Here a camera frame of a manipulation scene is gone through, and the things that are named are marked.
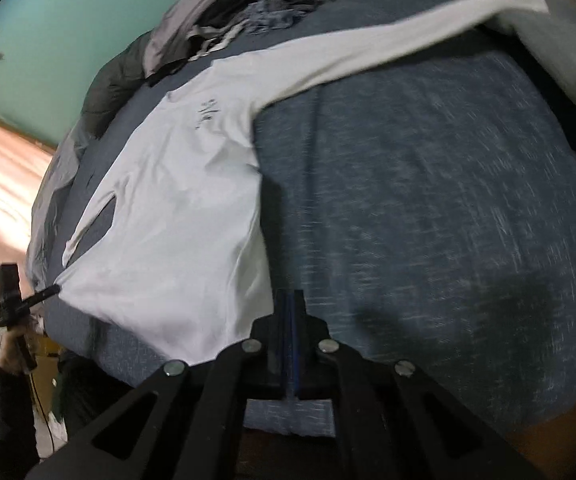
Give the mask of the person's dark-sleeved left forearm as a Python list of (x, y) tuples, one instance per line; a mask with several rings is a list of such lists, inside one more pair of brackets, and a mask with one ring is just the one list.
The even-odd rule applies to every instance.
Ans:
[(0, 479), (24, 479), (38, 464), (30, 378), (0, 367)]

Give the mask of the person's left hand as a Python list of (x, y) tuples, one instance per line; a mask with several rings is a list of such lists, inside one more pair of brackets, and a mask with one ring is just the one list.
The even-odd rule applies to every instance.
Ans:
[(7, 329), (0, 341), (0, 370), (11, 375), (26, 374), (30, 370), (22, 356), (18, 340), (33, 333), (34, 323), (30, 318)]

